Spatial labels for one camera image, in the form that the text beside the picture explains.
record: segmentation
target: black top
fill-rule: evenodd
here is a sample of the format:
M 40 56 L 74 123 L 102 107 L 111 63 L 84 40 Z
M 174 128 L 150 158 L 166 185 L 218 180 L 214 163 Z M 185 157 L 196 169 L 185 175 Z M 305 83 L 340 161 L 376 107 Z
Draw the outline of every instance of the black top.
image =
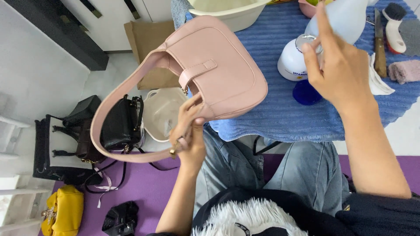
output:
M 309 235 L 420 236 L 420 201 L 416 199 L 392 199 L 351 194 L 343 204 L 349 210 L 339 211 L 333 217 L 311 209 L 295 193 L 270 189 L 232 188 L 222 191 L 198 211 L 192 222 L 192 227 L 201 228 L 209 218 L 211 208 L 215 205 L 227 201 L 244 202 L 253 197 L 275 202 L 294 218 L 299 228 L 308 231 Z M 175 235 L 172 233 L 151 233 L 148 236 Z

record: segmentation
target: cabinet door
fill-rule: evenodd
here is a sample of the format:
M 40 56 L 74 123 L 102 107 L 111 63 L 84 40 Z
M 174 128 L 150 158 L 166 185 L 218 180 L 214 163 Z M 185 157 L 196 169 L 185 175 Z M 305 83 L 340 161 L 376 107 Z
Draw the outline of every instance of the cabinet door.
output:
M 102 14 L 100 18 L 93 15 L 80 0 L 61 2 L 89 30 L 86 34 L 103 51 L 131 50 L 123 25 L 129 21 L 152 21 L 142 0 L 132 0 L 140 15 L 138 20 L 134 19 L 124 0 L 89 0 Z
M 143 1 L 153 22 L 171 21 L 171 0 L 133 0 Z

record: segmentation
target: white fluffy trim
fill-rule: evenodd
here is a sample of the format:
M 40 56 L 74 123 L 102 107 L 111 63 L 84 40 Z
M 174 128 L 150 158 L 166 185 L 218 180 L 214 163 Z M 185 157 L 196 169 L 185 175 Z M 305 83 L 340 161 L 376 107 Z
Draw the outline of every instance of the white fluffy trim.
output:
M 192 236 L 240 236 L 244 232 L 235 226 L 239 223 L 252 234 L 261 233 L 267 228 L 280 227 L 290 236 L 308 236 L 297 227 L 293 218 L 273 201 L 250 199 L 244 203 L 229 201 L 211 209 L 209 219 L 203 230 L 194 229 Z

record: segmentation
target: gray cloth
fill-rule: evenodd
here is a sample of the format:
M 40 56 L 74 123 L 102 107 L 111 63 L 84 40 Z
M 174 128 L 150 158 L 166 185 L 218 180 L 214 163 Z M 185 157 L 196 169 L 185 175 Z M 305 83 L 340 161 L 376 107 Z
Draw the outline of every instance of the gray cloth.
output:
M 420 21 L 418 19 L 404 20 L 398 29 L 407 46 L 407 50 L 403 54 L 420 56 Z
M 175 29 L 178 29 L 186 21 L 185 13 L 194 9 L 188 0 L 171 0 L 171 13 Z
M 263 156 L 253 156 L 239 141 L 223 141 L 210 126 L 204 128 L 204 142 L 207 156 L 197 177 L 194 216 L 209 199 L 231 187 L 291 191 L 309 207 L 332 216 L 350 194 L 332 142 L 293 143 L 267 184 Z

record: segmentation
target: brown paper bag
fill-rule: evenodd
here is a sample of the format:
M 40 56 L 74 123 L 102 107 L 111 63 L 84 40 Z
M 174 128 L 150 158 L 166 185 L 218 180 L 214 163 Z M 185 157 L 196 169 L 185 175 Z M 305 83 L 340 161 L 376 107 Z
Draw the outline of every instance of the brown paper bag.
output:
M 173 21 L 162 23 L 128 22 L 124 24 L 134 57 L 139 65 L 175 31 Z M 179 77 L 165 68 L 154 68 L 137 84 L 137 89 L 181 87 Z

